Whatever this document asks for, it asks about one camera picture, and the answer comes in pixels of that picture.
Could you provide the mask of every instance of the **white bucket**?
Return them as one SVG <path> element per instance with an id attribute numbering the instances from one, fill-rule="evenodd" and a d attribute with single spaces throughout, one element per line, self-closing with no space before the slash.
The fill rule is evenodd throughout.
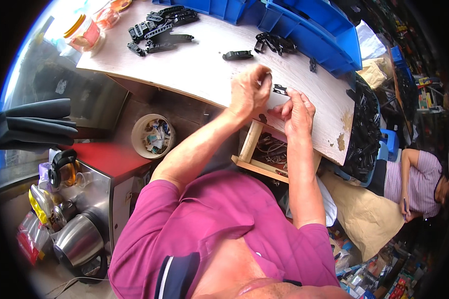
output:
<path id="1" fill-rule="evenodd" d="M 146 149 L 143 143 L 143 132 L 146 128 L 146 125 L 149 124 L 151 121 L 154 120 L 163 120 L 168 124 L 169 132 L 170 132 L 170 141 L 168 148 L 160 153 L 152 153 Z M 171 125 L 171 123 L 162 115 L 159 114 L 148 114 L 144 117 L 140 118 L 135 126 L 133 127 L 132 131 L 132 144 L 135 151 L 142 157 L 145 157 L 146 159 L 158 159 L 166 155 L 175 145 L 176 140 L 176 133 L 175 129 Z"/>

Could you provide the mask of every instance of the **wooden drawer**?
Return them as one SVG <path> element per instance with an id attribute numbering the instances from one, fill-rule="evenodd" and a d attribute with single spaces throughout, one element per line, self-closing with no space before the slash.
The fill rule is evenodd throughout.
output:
<path id="1" fill-rule="evenodd" d="M 245 143 L 243 144 L 243 148 L 241 149 L 241 153 L 239 154 L 239 156 L 231 156 L 231 160 L 233 160 L 233 162 L 239 167 L 272 177 L 281 182 L 289 183 L 288 177 L 282 176 L 276 172 L 280 171 L 287 175 L 287 171 L 283 171 L 272 165 L 268 165 L 266 163 L 252 159 L 253 153 L 256 149 L 257 141 L 262 132 L 271 133 L 274 138 L 286 142 L 286 135 L 274 128 L 260 123 L 259 121 L 253 120 L 253 122 L 251 123 L 251 127 L 249 128 L 248 135 L 246 136 Z M 317 171 L 320 161 L 321 154 L 315 150 L 313 157 L 315 172 Z"/>

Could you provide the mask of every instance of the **red surface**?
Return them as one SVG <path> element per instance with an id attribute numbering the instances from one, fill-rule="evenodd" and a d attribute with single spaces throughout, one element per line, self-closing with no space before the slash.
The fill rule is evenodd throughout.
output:
<path id="1" fill-rule="evenodd" d="M 78 160 L 112 177 L 151 163 L 133 148 L 111 142 L 78 143 L 64 148 L 73 148 Z"/>

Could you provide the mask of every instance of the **stainless steel kettle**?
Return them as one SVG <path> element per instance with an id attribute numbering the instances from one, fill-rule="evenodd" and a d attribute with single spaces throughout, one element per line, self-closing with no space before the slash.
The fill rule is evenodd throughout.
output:
<path id="1" fill-rule="evenodd" d="M 55 238 L 54 252 L 58 260 L 75 277 L 105 278 L 108 270 L 107 256 L 103 248 L 106 230 L 102 221 L 91 210 L 86 210 L 70 220 Z M 82 268 L 100 256 L 99 271 L 92 276 L 83 273 Z M 96 279 L 80 278 L 80 282 L 97 284 Z"/>

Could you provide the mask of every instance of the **striped shirt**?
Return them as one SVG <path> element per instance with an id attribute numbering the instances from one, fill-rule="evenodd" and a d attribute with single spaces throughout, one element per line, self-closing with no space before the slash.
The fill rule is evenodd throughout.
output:
<path id="1" fill-rule="evenodd" d="M 407 183 L 407 208 L 421 212 L 424 218 L 434 217 L 441 204 L 434 200 L 437 183 L 443 168 L 439 160 L 430 152 L 419 151 L 418 167 L 411 165 Z M 401 201 L 401 162 L 387 162 L 384 197 L 395 203 Z"/>

